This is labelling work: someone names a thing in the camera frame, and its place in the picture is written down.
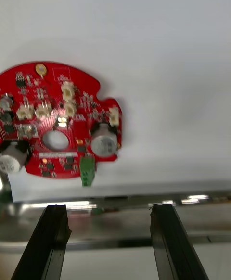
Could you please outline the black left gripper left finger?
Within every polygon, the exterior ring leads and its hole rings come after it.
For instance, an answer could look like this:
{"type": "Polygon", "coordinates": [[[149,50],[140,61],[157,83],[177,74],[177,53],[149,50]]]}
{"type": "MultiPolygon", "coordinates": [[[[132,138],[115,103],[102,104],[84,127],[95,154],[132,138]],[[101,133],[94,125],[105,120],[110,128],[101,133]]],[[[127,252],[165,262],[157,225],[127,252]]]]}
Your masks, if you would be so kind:
{"type": "Polygon", "coordinates": [[[47,206],[11,279],[59,280],[70,235],[66,206],[47,206]]]}

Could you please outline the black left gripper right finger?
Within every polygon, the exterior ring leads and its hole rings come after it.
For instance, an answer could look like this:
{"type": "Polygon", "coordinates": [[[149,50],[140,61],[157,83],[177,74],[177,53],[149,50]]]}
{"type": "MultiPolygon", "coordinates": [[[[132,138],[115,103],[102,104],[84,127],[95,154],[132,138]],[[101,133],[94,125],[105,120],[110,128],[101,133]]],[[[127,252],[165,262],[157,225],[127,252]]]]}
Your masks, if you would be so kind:
{"type": "Polygon", "coordinates": [[[150,234],[160,280],[207,280],[208,276],[171,204],[154,204],[150,234]]]}

